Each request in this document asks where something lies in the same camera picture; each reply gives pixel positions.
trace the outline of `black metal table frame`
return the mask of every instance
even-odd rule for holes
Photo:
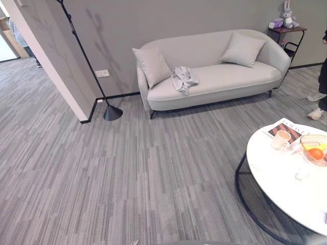
[[[280,40],[281,40],[281,36],[282,36],[282,34],[281,34],[281,33],[278,33],[278,34],[279,34],[279,36],[278,36],[277,43],[279,44],[279,42],[280,42]],[[292,64],[292,62],[293,62],[293,60],[294,60],[294,57],[295,57],[295,55],[296,55],[296,53],[297,53],[298,48],[300,47],[300,45],[301,45],[301,43],[302,43],[302,40],[303,40],[304,36],[305,36],[305,31],[302,31],[302,36],[301,36],[300,42],[298,42],[298,44],[295,44],[294,42],[287,42],[287,43],[285,44],[284,48],[283,48],[283,49],[286,51],[286,50],[287,50],[286,47],[287,47],[288,44],[291,44],[291,45],[293,45],[293,46],[296,47],[295,51],[293,51],[294,54],[293,54],[292,59],[291,59],[291,64]]]
[[[264,224],[262,224],[259,219],[256,217],[256,215],[254,213],[252,213],[252,211],[250,210],[249,206],[246,204],[245,200],[244,200],[244,197],[242,195],[242,192],[240,190],[240,182],[239,182],[239,175],[242,174],[242,172],[240,173],[240,169],[244,163],[246,159],[246,152],[244,153],[240,163],[239,163],[239,166],[237,167],[236,171],[235,171],[235,187],[236,187],[236,191],[237,191],[237,194],[241,200],[241,203],[242,205],[244,206],[246,212],[251,216],[251,218],[253,219],[253,221],[262,229],[264,230],[268,235],[270,235],[271,237],[273,237],[274,239],[280,241],[281,243],[283,244],[286,244],[286,245],[304,245],[305,242],[305,238],[304,237],[301,237],[302,240],[303,240],[303,243],[302,244],[298,244],[298,243],[293,243],[293,242],[290,242],[290,241],[287,241],[283,238],[281,238],[280,236],[276,235],[275,233],[273,233],[272,231],[270,231]]]

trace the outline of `lemon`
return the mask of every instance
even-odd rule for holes
[[[307,151],[311,150],[312,148],[317,148],[319,150],[324,151],[327,148],[327,144],[321,144],[321,145],[304,145],[303,146]]]

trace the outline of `white marble tabletop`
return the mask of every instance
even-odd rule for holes
[[[310,134],[327,135],[327,132],[297,125]],[[327,167],[308,163],[301,151],[278,151],[270,146],[272,140],[264,131],[256,131],[247,145],[247,160],[253,177],[263,192],[283,212],[303,226],[327,236]],[[299,169],[309,175],[297,180]]]

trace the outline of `person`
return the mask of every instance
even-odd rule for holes
[[[322,38],[323,43],[327,43],[327,30],[325,31],[325,36]],[[319,101],[318,108],[308,114],[308,117],[312,120],[318,120],[327,111],[327,58],[322,64],[320,71],[320,76],[318,78],[319,82],[319,92],[310,94],[307,99],[309,101]]]
[[[32,50],[30,49],[30,47],[28,46],[28,44],[26,43],[26,41],[22,37],[22,35],[19,32],[17,26],[14,24],[14,22],[12,21],[11,18],[9,18],[9,29],[14,34],[14,37],[15,37],[16,41],[26,50],[28,55],[35,58],[35,62],[37,64],[37,67],[41,68],[42,66],[41,66],[40,62],[37,60],[37,58],[33,54]]]

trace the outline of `striped carpet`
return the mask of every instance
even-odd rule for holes
[[[280,244],[247,215],[235,169],[258,128],[282,117],[311,121],[319,66],[291,70],[273,92],[158,113],[139,95],[97,105],[81,125],[33,59],[0,63],[0,244],[140,245],[178,240]],[[262,196],[251,175],[244,195],[260,219],[294,242],[315,234]]]

